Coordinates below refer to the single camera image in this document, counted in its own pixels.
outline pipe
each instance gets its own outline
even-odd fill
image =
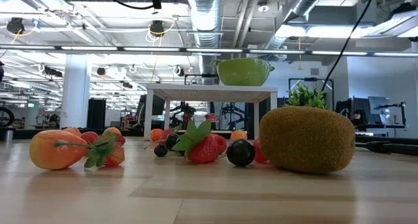
[[[307,16],[318,2],[319,0],[294,0],[289,13],[280,22],[280,24],[283,24],[285,22],[288,22],[289,20],[298,18],[300,16]],[[281,27],[282,26],[280,26],[276,33],[270,38],[269,42],[264,45],[264,49],[276,50],[283,45],[283,43],[286,41],[288,37],[281,37],[277,35]],[[278,59],[278,57],[275,55],[264,55],[260,58],[271,61],[277,61]]]
[[[257,3],[259,2],[259,0],[253,0],[253,3],[251,5],[251,8],[249,9],[249,14],[247,16],[246,22],[244,24],[244,28],[240,37],[240,41],[238,42],[238,47],[242,47],[246,37],[247,37],[247,32],[248,32],[248,28],[249,28],[249,24],[251,23],[251,19],[253,18],[254,15],[254,11],[257,8]]]
[[[240,15],[238,17],[238,22],[236,24],[234,39],[233,39],[233,42],[231,44],[231,48],[235,48],[236,42],[238,41],[238,36],[240,35],[242,22],[244,21],[244,16],[246,15],[248,2],[249,2],[249,0],[243,0],[243,2],[242,2],[242,8],[241,8]]]
[[[190,17],[194,31],[219,31],[221,17],[221,0],[188,0]],[[217,48],[218,34],[196,34],[195,43],[199,48]],[[214,56],[199,56],[199,70],[201,74],[216,74],[216,68],[211,63]],[[213,84],[207,80],[203,84]]]

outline desk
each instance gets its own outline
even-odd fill
[[[254,137],[259,136],[259,103],[269,97],[270,109],[277,108],[277,88],[253,86],[197,86],[147,84],[144,139],[150,139],[153,95],[165,100],[164,129],[169,128],[170,101],[209,101],[224,103],[254,103]]]

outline green plant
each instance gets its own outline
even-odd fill
[[[297,88],[289,92],[289,106],[310,106],[326,109],[324,95],[317,90],[317,86],[313,91],[308,86],[297,84]]]

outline ventilation duct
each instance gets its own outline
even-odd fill
[[[319,2],[319,0],[293,0],[292,5],[289,8],[289,12],[285,13],[285,16],[282,17],[280,25],[285,23],[307,23],[308,14],[314,8],[314,6]],[[276,34],[269,40],[267,44],[264,45],[264,49],[275,50],[279,49],[288,37],[280,37]],[[267,61],[277,61],[279,60],[278,56],[275,55],[264,55],[260,57]]]
[[[220,27],[220,3],[221,0],[188,0],[190,4],[190,16],[195,31],[217,31]],[[199,48],[217,48],[219,35],[195,34],[195,43]],[[199,56],[199,69],[201,74],[216,73],[211,62],[216,56]],[[212,79],[203,79],[203,84],[214,84]]]

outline ceiling light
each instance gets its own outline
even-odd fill
[[[387,53],[374,53],[374,56],[376,57],[418,57],[418,53],[414,54],[414,53],[394,53],[394,52],[387,52]]]
[[[319,25],[310,27],[307,32],[307,37],[315,38],[348,38],[350,36],[353,26],[350,25]],[[354,30],[351,38],[359,38],[367,34],[367,28],[358,27]]]
[[[0,49],[10,50],[55,50],[53,46],[33,46],[33,45],[0,45]]]
[[[312,51],[312,54],[315,55],[329,55],[329,56],[338,56],[340,51]],[[366,52],[344,52],[343,56],[366,56]]]
[[[118,48],[116,47],[100,47],[100,46],[62,46],[61,47],[64,50],[94,50],[94,51],[117,51]]]
[[[214,52],[214,53],[242,53],[242,49],[237,48],[186,48],[187,52]]]
[[[418,37],[418,25],[398,37]]]
[[[179,48],[159,48],[159,47],[125,47],[125,51],[141,51],[141,52],[179,52]]]
[[[305,54],[305,51],[299,50],[250,50],[252,54]]]

